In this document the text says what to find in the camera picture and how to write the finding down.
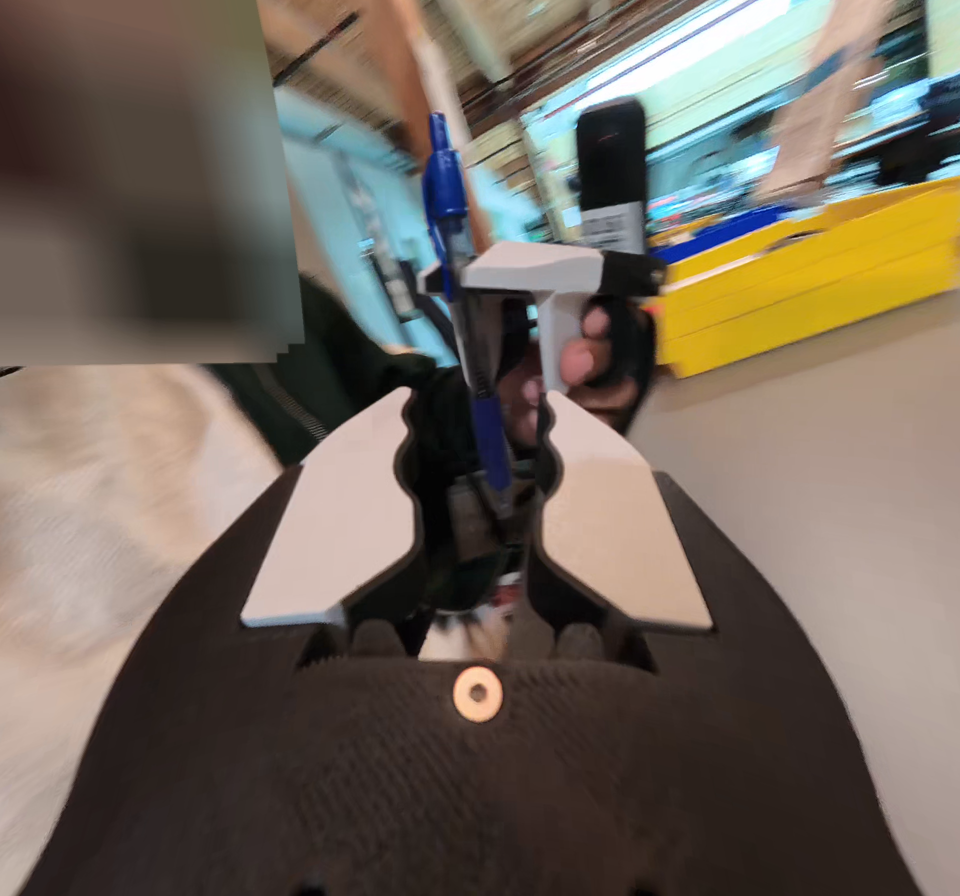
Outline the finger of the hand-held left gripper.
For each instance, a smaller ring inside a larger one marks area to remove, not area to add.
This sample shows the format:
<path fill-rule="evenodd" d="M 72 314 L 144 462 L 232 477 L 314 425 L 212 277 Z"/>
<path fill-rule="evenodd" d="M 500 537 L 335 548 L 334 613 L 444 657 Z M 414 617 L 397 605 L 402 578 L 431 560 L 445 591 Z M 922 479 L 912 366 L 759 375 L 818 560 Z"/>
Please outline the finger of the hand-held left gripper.
<path fill-rule="evenodd" d="M 416 279 L 417 292 L 448 310 L 462 376 L 473 396 L 495 396 L 501 362 L 501 296 L 475 285 L 473 269 L 448 282 L 447 266 L 433 263 Z"/>
<path fill-rule="evenodd" d="M 506 332 L 502 303 L 530 297 L 536 309 L 540 369 L 546 390 L 569 391 L 561 375 L 563 350 L 582 336 L 581 319 L 598 293 L 604 258 L 579 246 L 497 242 L 460 274 L 474 312 L 474 331 L 485 375 L 497 381 Z"/>

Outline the dark green zip jacket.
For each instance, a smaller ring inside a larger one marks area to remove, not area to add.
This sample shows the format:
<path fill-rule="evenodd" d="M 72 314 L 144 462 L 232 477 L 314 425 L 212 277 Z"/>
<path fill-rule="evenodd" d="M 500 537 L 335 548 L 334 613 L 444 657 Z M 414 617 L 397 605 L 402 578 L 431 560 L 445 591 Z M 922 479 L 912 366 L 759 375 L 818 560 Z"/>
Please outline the dark green zip jacket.
<path fill-rule="evenodd" d="M 370 338 L 336 295 L 299 276 L 303 340 L 274 362 L 212 364 L 206 370 L 289 467 L 354 416 L 399 388 L 422 458 L 439 472 L 478 468 L 467 386 L 459 367 L 416 351 L 393 353 Z"/>

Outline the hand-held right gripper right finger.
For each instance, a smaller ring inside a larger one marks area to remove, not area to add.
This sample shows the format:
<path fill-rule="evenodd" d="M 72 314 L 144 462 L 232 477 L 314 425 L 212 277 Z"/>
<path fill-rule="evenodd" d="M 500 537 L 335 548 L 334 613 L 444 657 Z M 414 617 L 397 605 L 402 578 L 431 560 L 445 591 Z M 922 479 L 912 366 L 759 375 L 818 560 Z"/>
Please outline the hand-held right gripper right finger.
<path fill-rule="evenodd" d="M 552 461 L 537 536 L 546 563 L 643 626 L 713 629 L 647 460 L 556 390 L 545 410 L 540 454 Z"/>

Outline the blue plastic bin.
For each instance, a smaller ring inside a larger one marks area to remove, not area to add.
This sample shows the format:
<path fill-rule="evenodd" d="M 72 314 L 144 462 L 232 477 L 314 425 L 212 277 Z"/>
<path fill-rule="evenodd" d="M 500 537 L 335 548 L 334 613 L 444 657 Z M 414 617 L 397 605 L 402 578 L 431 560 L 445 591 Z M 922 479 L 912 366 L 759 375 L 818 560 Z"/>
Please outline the blue plastic bin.
<path fill-rule="evenodd" d="M 796 210 L 797 206 L 792 205 L 754 207 L 694 231 L 690 240 L 652 244 L 649 253 L 667 265 L 674 265 L 774 225 Z"/>

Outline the yellow plastic bin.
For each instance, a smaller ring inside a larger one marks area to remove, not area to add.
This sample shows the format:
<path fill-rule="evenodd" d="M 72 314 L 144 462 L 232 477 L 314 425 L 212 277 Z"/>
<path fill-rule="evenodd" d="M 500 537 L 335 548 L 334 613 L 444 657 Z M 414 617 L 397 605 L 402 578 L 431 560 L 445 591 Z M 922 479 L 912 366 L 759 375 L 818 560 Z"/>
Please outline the yellow plastic bin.
<path fill-rule="evenodd" d="M 654 301 L 656 362 L 693 377 L 955 290 L 958 225 L 952 175 L 698 237 Z"/>

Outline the cream white shirt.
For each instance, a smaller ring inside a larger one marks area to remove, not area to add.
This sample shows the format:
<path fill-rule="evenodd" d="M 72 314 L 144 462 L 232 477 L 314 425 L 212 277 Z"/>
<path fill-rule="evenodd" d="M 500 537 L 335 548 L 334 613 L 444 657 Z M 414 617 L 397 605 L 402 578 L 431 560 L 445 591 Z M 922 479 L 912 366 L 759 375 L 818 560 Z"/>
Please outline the cream white shirt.
<path fill-rule="evenodd" d="M 42 853 L 144 626 L 280 472 L 198 366 L 2 375 L 2 894 Z"/>

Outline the person's left hand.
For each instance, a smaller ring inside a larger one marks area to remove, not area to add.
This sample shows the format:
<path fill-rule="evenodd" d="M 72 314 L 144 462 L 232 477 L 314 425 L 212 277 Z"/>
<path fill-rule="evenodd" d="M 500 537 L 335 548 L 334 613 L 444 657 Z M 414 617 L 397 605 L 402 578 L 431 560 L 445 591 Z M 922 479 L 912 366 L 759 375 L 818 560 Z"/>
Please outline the person's left hand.
<path fill-rule="evenodd" d="M 572 402 L 625 434 L 632 421 L 631 411 L 640 400 L 639 386 L 630 376 L 606 386 L 597 384 L 613 369 L 611 326 L 606 309 L 594 302 L 582 317 L 580 336 L 562 349 L 559 373 Z M 518 453 L 537 445 L 539 404 L 544 391 L 540 354 L 539 348 L 528 345 L 521 360 L 510 365 L 498 384 L 507 440 Z"/>

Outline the grey desk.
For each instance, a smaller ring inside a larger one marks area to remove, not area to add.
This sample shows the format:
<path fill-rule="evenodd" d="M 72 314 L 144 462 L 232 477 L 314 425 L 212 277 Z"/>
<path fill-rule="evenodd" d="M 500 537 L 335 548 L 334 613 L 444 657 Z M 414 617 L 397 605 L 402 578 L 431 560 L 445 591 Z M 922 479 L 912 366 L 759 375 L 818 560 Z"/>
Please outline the grey desk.
<path fill-rule="evenodd" d="M 958 894 L 958 293 L 664 378 L 630 441 L 774 586 L 925 894 Z"/>

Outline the cardboard sheet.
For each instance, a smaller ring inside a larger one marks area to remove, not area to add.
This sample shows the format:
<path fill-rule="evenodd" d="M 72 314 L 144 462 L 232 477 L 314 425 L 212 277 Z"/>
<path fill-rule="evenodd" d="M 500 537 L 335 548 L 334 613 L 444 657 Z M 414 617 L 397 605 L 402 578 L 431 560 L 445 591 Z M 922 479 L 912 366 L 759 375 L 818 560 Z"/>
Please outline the cardboard sheet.
<path fill-rule="evenodd" d="M 857 101 L 855 88 L 896 0 L 834 0 L 816 39 L 798 95 L 774 119 L 777 153 L 757 184 L 759 205 L 818 192 L 829 175 L 837 137 Z"/>

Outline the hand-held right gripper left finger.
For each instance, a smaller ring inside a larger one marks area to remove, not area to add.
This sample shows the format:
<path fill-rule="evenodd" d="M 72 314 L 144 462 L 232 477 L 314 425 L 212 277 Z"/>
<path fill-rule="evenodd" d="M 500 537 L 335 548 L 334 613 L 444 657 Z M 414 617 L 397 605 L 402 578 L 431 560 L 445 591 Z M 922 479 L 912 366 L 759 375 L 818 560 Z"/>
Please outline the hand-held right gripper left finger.
<path fill-rule="evenodd" d="M 414 498 L 398 457 L 410 435 L 400 387 L 335 429 L 301 463 L 240 620 L 248 628 L 331 623 L 414 549 Z"/>

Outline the blue gel pen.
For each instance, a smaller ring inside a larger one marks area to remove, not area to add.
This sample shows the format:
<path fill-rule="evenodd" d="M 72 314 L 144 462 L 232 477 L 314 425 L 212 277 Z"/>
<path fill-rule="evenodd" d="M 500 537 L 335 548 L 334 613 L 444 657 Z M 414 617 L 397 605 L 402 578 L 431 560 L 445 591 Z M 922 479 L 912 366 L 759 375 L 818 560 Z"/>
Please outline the blue gel pen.
<path fill-rule="evenodd" d="M 446 266 L 451 283 L 477 252 L 470 222 L 470 205 L 459 154 L 441 112 L 428 120 L 430 154 L 421 180 L 428 233 L 437 262 Z M 474 396 L 467 387 L 477 456 L 493 511 L 499 519 L 513 511 L 513 466 L 503 425 L 498 391 Z"/>

